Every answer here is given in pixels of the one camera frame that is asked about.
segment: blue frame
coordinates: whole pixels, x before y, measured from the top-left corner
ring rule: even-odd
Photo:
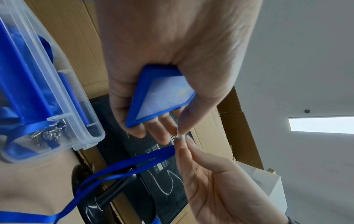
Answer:
[[[138,113],[140,112],[140,108],[143,105],[146,94],[149,91],[150,85],[155,78],[160,77],[171,77],[171,76],[182,76],[182,73],[178,70],[176,66],[172,65],[146,65],[141,71],[141,75],[136,86],[136,90],[134,93],[134,97],[132,99],[132,103],[130,105],[128,115],[125,120],[125,126],[128,128],[136,126],[145,121],[151,120],[157,116],[180,108],[182,106],[188,105],[190,101],[195,96],[195,93],[189,98],[189,100],[183,104],[171,107],[169,109],[163,110],[156,114],[149,115],[147,117],[143,117],[141,119],[136,120]]]

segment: transparent storage bin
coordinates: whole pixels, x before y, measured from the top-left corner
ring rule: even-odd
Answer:
[[[0,33],[3,159],[33,161],[101,141],[104,130],[68,59],[22,0],[0,0]]]

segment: blue ribbon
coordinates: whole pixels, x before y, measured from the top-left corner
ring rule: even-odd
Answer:
[[[61,218],[69,214],[77,206],[77,204],[80,202],[82,198],[84,198],[89,192],[91,192],[92,190],[100,186],[103,182],[129,177],[132,176],[133,174],[139,174],[169,159],[172,156],[174,156],[173,145],[160,150],[153,151],[148,154],[144,154],[141,156],[137,156],[134,158],[117,162],[107,167],[106,169],[95,173],[94,175],[90,176],[88,179],[86,179],[79,186],[74,199],[71,202],[69,202],[69,204],[61,212],[52,216],[46,216],[41,214],[0,211],[0,223],[52,223],[54,222],[54,224],[56,224]],[[148,162],[128,173],[111,175],[109,177],[96,180],[98,177],[109,174],[112,171],[116,171],[133,165],[138,165],[146,161]]]

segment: human hand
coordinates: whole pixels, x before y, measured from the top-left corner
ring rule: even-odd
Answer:
[[[288,224],[288,218],[237,163],[174,141],[176,163],[192,213],[200,224]]]
[[[164,114],[132,128],[125,126],[142,68],[177,65],[196,96],[179,115],[186,134],[231,90],[239,73],[261,0],[97,0],[96,9],[119,125],[142,138],[146,130],[161,144],[177,127]]]

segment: id card holder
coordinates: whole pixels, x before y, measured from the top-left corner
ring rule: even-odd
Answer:
[[[132,99],[127,127],[136,126],[190,103],[195,91],[176,66],[146,65]]]

